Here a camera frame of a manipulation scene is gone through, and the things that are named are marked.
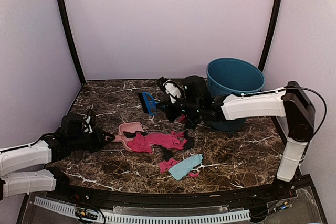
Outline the blue hand brush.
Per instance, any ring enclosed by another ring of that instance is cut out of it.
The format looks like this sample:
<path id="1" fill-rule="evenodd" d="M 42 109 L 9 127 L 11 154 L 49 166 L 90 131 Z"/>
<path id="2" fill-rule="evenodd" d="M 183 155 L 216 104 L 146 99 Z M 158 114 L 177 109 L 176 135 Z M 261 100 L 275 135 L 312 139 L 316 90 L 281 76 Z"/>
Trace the blue hand brush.
<path id="1" fill-rule="evenodd" d="M 156 102 L 155 98 L 146 91 L 139 92 L 138 98 L 142 105 L 143 112 L 149 114 L 150 116 L 155 116 L 158 113 L 158 110 L 162 111 L 165 110 L 165 109 L 157 109 L 156 104 L 158 102 Z"/>

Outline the pink plastic dustpan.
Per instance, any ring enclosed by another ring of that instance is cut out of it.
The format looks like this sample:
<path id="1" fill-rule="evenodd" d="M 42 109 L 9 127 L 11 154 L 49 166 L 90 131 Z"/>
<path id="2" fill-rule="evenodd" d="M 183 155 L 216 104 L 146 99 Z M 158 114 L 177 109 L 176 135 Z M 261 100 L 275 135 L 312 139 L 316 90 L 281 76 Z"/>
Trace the pink plastic dustpan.
<path id="1" fill-rule="evenodd" d="M 132 141 L 137 132 L 144 132 L 140 122 L 123 123 L 118 127 L 118 134 L 115 135 L 113 143 L 121 143 L 126 151 L 133 152 L 133 150 L 128 147 L 128 142 Z"/>

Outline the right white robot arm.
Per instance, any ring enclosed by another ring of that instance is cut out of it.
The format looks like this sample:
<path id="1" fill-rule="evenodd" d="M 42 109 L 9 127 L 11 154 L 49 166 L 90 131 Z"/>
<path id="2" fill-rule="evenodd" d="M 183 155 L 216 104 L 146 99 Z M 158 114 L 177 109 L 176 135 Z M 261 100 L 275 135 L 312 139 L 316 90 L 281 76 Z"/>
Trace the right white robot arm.
<path id="1" fill-rule="evenodd" d="M 287 143 L 277 171 L 278 180 L 268 187 L 268 195 L 278 200 L 287 193 L 287 182 L 293 179 L 309 143 L 320 130 L 315 126 L 315 107 L 306 95 L 308 88 L 290 81 L 285 87 L 270 91 L 212 97 L 205 79 L 200 76 L 184 78 L 181 87 L 164 77 L 157 83 L 167 94 L 157 109 L 170 121 L 185 115 L 190 127 L 196 127 L 201 121 L 224 123 L 261 116 L 286 118 Z"/>

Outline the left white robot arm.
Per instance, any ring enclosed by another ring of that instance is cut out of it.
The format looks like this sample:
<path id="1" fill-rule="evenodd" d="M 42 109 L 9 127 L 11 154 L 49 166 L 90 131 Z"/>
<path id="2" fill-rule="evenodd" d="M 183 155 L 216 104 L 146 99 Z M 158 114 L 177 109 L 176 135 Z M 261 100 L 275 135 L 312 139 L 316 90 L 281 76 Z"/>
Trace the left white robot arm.
<path id="1" fill-rule="evenodd" d="M 103 149 L 115 136 L 96 126 L 93 114 L 69 114 L 61 126 L 25 145 L 1 149 L 1 199 L 40 191 L 54 191 L 63 201 L 74 197 L 69 178 L 58 168 L 25 172 L 25 168 L 55 163 L 75 151 L 89 153 Z"/>

